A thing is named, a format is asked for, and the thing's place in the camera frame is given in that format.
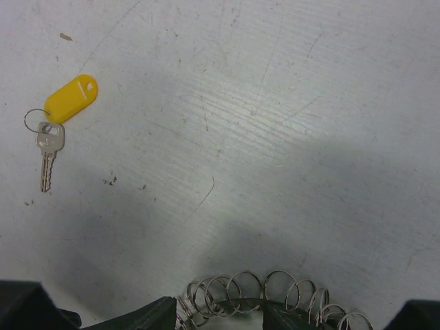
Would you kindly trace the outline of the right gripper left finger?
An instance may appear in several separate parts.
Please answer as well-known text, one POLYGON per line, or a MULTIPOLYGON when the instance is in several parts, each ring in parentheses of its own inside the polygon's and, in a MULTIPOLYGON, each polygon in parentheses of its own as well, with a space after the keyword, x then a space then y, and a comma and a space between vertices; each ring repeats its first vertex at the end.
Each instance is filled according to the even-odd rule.
MULTIPOLYGON (((174 329, 177 300, 161 297, 89 329, 174 329)), ((1 281, 2 329, 82 329, 80 315, 59 309, 38 282, 1 281)))

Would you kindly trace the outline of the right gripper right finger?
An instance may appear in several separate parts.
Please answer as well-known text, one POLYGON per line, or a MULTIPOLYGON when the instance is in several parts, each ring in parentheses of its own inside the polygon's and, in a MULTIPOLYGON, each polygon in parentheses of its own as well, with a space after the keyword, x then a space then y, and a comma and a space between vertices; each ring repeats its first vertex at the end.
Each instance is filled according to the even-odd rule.
MULTIPOLYGON (((337 306, 336 314, 340 317, 326 319, 324 312, 317 314, 313 320, 307 312, 288 311, 278 305, 263 307, 264 329, 353 329, 352 319, 362 318, 368 329, 372 329, 371 321, 360 312, 346 313, 337 306)), ((386 329, 438 329, 439 302, 435 300, 409 300, 385 326, 386 329)))

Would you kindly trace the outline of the yellow tag key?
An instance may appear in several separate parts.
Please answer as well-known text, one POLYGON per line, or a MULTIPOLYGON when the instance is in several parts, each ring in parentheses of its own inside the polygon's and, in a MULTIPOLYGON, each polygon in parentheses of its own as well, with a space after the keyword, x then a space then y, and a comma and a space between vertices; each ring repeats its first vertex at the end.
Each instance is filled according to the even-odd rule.
POLYGON ((41 192, 46 193, 50 190, 53 163, 57 153, 65 145, 63 123, 88 107, 97 96, 96 79, 81 74, 50 95, 43 108, 31 109, 24 115, 23 123, 26 129, 36 134, 36 145, 41 150, 41 192), (40 122, 36 129, 32 129, 27 122, 27 117, 32 112, 41 112, 45 115, 45 120, 40 122))

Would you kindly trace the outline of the metal disc keyring holder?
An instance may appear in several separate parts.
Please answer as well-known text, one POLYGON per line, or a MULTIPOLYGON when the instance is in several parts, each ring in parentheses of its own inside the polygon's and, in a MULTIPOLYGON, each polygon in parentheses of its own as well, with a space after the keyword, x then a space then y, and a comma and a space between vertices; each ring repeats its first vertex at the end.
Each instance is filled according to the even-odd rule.
MULTIPOLYGON (((177 297, 175 328, 202 329, 212 319, 251 318, 262 314, 266 305, 307 312, 313 320, 321 311, 327 315, 327 320, 339 319, 337 306, 346 313, 362 313, 332 301, 330 291, 310 278, 298 278, 283 269, 276 269, 265 277, 245 270, 189 282, 183 294, 177 297)), ((356 317, 352 323, 353 329, 368 329, 362 318, 356 317)))

